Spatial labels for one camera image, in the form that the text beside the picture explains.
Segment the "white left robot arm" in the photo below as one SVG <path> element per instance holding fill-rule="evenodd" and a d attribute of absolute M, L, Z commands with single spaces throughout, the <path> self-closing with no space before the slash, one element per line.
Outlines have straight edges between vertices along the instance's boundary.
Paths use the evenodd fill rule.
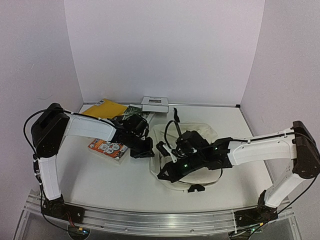
<path fill-rule="evenodd" d="M 153 157 L 153 140 L 148 136 L 149 123 L 138 114 L 126 119 L 100 118 L 71 112 L 52 103 L 48 108 L 29 116 L 38 117 L 26 138 L 33 151 L 33 172 L 45 201 L 42 208 L 62 218 L 68 211 L 58 180 L 57 156 L 67 136 L 100 139 L 120 143 L 130 149 L 135 159 Z"/>

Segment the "beige canvas student bag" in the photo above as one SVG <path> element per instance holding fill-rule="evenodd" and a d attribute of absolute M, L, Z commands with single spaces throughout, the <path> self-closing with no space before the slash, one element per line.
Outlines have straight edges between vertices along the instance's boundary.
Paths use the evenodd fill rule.
<path fill-rule="evenodd" d="M 201 192 L 220 180 L 222 160 L 210 161 L 218 134 L 208 124 L 158 124 L 150 136 L 155 155 L 150 159 L 149 170 L 166 188 Z"/>

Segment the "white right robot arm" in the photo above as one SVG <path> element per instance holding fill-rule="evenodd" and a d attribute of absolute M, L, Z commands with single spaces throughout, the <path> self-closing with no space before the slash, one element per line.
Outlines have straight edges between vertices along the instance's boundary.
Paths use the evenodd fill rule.
<path fill-rule="evenodd" d="M 243 139 L 219 138 L 213 143 L 195 130 L 184 133 L 179 130 L 175 143 L 175 148 L 171 148 L 167 140 L 156 145 L 164 157 L 171 157 L 157 177 L 171 183 L 202 168 L 222 170 L 255 161 L 290 160 L 281 177 L 260 194 L 257 207 L 234 213 L 239 227 L 276 220 L 277 208 L 283 199 L 300 183 L 316 179 L 320 173 L 320 152 L 301 121 L 277 133 Z"/>

